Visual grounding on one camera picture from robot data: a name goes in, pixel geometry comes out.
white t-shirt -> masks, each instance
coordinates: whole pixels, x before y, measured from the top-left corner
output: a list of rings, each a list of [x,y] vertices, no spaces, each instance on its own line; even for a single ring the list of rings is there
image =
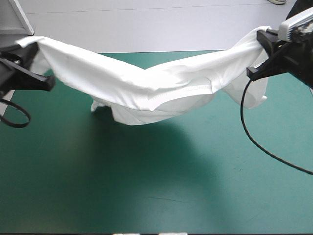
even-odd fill
[[[110,106],[116,121],[141,125],[184,114],[210,102],[218,90],[240,102],[249,78],[246,67],[266,60],[256,40],[259,27],[229,50],[197,55],[141,69],[47,37],[30,36],[16,42],[22,47],[37,42],[40,53],[32,71],[51,68],[64,84],[89,94],[98,106]],[[267,79],[253,82],[245,107],[262,103]]]

white wall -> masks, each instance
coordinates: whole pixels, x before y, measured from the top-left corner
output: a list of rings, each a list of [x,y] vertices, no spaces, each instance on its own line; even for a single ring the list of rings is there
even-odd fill
[[[277,27],[293,6],[267,0],[20,0],[36,35],[95,52],[217,50]]]

white cloth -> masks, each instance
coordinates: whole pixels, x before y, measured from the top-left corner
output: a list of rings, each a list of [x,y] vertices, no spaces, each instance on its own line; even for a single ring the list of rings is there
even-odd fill
[[[240,102],[248,82],[246,67],[262,62],[266,54],[256,40],[259,27],[229,50],[160,64],[146,70],[79,47],[41,36],[16,42],[22,47],[37,42],[40,52],[32,71],[49,67],[66,85],[89,94],[98,106],[110,106],[116,121],[141,125],[184,114],[211,101],[223,89]],[[43,63],[46,59],[49,66]],[[267,79],[251,84],[245,106],[262,103]]]

green tabletop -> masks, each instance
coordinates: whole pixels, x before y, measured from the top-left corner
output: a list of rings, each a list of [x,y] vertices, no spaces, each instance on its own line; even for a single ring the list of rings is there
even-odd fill
[[[107,54],[147,68],[203,52]],[[268,150],[313,169],[313,98],[289,74],[246,110]],[[239,105],[218,92],[206,106],[142,126],[90,113],[92,99],[57,82],[16,91],[32,114],[0,123],[0,232],[312,233],[313,177],[267,156],[246,137]],[[8,109],[7,118],[15,118]]]

metal frame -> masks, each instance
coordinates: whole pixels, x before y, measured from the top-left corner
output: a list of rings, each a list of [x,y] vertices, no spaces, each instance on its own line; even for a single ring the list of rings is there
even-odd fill
[[[20,3],[18,0],[9,0],[14,12],[18,16],[20,22],[24,28],[6,28],[0,29],[0,34],[27,34],[34,35],[34,29],[30,25],[29,20],[27,19]]]

